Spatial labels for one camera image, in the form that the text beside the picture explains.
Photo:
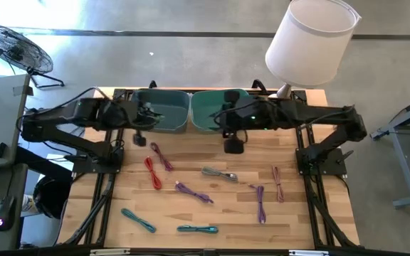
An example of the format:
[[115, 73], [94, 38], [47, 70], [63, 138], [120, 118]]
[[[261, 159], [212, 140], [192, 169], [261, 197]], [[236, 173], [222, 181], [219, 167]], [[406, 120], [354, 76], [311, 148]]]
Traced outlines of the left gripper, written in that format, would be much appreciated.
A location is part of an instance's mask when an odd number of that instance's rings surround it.
[[[156, 117], [153, 117], [152, 122], [149, 125], [150, 129], [154, 129], [160, 122], [164, 120], [162, 113], [156, 111], [155, 108], [150, 103], [147, 103], [148, 112]], [[141, 126], [144, 124], [144, 104], [142, 101], [137, 103], [137, 116], [134, 120], [133, 127], [135, 128], [135, 133], [132, 136], [133, 144], [136, 146], [146, 146], [147, 140], [142, 135]]]

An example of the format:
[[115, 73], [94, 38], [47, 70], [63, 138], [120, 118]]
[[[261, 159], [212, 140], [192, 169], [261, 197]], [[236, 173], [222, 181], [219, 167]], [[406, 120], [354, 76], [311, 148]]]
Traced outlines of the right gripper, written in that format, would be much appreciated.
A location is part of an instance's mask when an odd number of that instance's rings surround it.
[[224, 99], [226, 105], [212, 114], [212, 117], [223, 115], [223, 119], [214, 120], [210, 130], [226, 130], [228, 139], [224, 142], [224, 151], [227, 154], [242, 154], [248, 139], [239, 139], [237, 132], [244, 130], [249, 124], [251, 97], [241, 96], [239, 92], [232, 90], [225, 92]]

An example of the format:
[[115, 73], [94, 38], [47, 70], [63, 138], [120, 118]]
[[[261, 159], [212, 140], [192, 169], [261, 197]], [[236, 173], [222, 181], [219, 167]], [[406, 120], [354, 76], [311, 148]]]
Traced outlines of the blue-grey plastic bin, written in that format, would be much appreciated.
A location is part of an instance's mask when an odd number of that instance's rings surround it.
[[131, 96], [132, 102], [150, 103], [164, 120], [152, 132], [180, 134], [186, 131], [190, 97], [179, 90], [141, 89]]

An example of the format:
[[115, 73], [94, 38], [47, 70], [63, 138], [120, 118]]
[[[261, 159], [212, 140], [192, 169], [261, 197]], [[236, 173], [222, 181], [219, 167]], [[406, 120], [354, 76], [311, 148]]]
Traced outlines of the green plastic bin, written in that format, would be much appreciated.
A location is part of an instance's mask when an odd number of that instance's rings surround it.
[[216, 133], [214, 128], [218, 126], [214, 123], [211, 114], [221, 111], [225, 103], [225, 92], [228, 90], [207, 90], [196, 92], [191, 96], [191, 121], [200, 132]]

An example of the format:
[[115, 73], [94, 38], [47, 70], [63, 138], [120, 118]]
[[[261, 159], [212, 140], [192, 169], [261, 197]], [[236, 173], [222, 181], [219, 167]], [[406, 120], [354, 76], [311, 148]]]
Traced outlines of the white shade table lamp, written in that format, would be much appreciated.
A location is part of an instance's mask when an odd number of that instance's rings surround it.
[[265, 55], [283, 83], [271, 96], [287, 99], [293, 87], [333, 80], [361, 19], [343, 0], [291, 0]]

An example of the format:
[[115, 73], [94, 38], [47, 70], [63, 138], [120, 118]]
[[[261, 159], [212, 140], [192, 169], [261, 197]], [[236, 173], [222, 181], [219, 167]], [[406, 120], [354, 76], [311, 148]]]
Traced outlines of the black floor fan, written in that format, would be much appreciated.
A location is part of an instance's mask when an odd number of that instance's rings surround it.
[[44, 49], [21, 33], [1, 25], [0, 59], [26, 71], [38, 89], [65, 86], [62, 80], [47, 75], [53, 71], [53, 60]]

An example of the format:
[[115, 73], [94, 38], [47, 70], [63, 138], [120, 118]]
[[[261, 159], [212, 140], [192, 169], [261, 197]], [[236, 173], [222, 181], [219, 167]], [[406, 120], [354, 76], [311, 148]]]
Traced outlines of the black computer mouse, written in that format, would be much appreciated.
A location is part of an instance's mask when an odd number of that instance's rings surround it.
[[10, 230], [14, 224], [16, 198], [4, 196], [0, 199], [0, 232]]

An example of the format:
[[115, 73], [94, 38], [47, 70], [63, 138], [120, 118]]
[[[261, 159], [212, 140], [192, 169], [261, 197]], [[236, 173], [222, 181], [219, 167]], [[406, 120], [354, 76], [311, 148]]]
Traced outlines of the silver metal bracket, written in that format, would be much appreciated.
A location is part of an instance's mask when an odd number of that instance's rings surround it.
[[105, 248], [91, 250], [89, 256], [123, 256], [130, 254], [131, 250], [129, 248]]
[[328, 251], [321, 250], [289, 250], [289, 256], [330, 256]]

